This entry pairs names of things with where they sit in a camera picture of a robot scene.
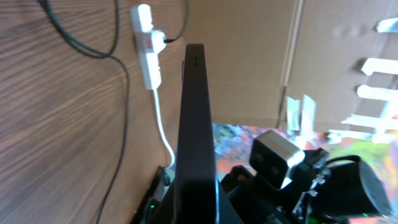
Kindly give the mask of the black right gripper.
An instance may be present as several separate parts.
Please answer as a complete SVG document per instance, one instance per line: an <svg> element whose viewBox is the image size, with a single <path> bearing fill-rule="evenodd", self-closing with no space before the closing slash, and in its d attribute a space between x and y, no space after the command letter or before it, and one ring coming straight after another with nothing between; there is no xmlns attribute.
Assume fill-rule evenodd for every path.
<svg viewBox="0 0 398 224"><path fill-rule="evenodd" d="M220 182L221 223L298 223L244 166L235 166Z"/></svg>

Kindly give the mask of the Samsung Galaxy smartphone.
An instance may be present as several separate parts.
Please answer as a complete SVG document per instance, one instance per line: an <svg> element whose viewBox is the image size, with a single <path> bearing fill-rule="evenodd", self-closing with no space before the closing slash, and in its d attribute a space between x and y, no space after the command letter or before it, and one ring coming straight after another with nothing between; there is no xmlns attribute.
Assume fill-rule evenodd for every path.
<svg viewBox="0 0 398 224"><path fill-rule="evenodd" d="M185 49L174 185L177 223L218 223L218 184L203 44L188 44Z"/></svg>

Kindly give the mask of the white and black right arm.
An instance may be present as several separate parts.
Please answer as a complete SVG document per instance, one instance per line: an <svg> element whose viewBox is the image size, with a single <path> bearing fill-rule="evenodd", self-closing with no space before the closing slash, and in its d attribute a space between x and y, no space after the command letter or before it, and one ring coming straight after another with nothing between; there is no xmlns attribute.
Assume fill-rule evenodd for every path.
<svg viewBox="0 0 398 224"><path fill-rule="evenodd" d="M362 158L330 159L322 148L304 154L283 189L268 182L276 168L259 151L250 157L256 175L244 166L226 174L221 186L243 223L348 223L393 216L383 183Z"/></svg>

